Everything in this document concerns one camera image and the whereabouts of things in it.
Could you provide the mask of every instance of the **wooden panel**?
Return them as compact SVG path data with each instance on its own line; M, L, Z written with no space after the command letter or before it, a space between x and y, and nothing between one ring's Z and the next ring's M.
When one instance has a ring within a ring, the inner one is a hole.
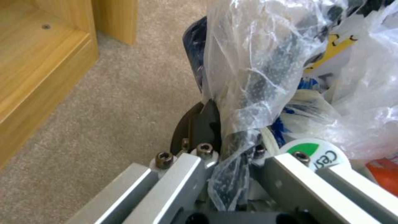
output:
M132 45L136 37L137 0L93 0L96 28Z
M87 31L97 44L92 0L25 0L46 12Z
M0 1L0 18L2 167L93 65L97 45L25 1Z
M72 52L2 124L0 124L0 169L31 133L95 63L96 44L89 40Z
M0 10L0 122L88 33L22 1ZM50 29L43 29L48 24Z

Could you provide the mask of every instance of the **plastic bag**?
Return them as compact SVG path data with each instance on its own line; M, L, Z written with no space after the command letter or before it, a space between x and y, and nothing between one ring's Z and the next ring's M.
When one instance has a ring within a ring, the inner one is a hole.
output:
M219 0L208 5L203 101L214 99L223 138L209 181L219 210L245 200L248 164L269 126L293 96L303 67L325 50L344 0Z
M379 159L398 151L398 2L372 12L367 30L328 90L297 91L281 114L283 135L320 138L350 159Z

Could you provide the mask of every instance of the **beige carpet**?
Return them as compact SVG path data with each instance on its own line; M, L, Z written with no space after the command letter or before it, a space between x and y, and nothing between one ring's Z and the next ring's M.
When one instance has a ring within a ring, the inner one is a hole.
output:
M181 37L200 1L142 0L134 47L98 34L99 59L0 171L0 223L64 223L131 163L168 150L200 100Z

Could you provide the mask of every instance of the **bolt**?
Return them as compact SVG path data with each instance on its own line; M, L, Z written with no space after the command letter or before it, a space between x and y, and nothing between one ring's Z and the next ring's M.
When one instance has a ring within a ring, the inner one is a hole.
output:
M265 148L263 145L257 145L254 149L254 159L261 159L265 155Z
M169 152L159 152L156 155L155 164L159 169L168 169L173 164L173 155Z
M181 150L187 152L188 147L189 147L189 138L183 138L181 143Z
M213 155L213 146L209 143L200 143L196 147L196 155L204 160L211 159Z
M51 29L51 26L49 24L43 24L41 26L42 29Z
M303 153L302 151L295 151L293 153L293 156L306 166L308 166L311 160L310 157L307 154Z

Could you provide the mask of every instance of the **metal frame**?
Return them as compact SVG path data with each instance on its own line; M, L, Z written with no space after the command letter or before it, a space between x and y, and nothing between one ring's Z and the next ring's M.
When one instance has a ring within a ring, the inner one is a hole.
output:
M203 161L182 154L123 223L169 224L179 210L193 210L206 180Z
M121 223L157 181L151 169L133 163L66 223Z
M254 167L260 185L288 210L308 210L320 223L379 223L292 155L285 153Z
M398 198L346 165L336 165L316 172L381 223L398 223Z

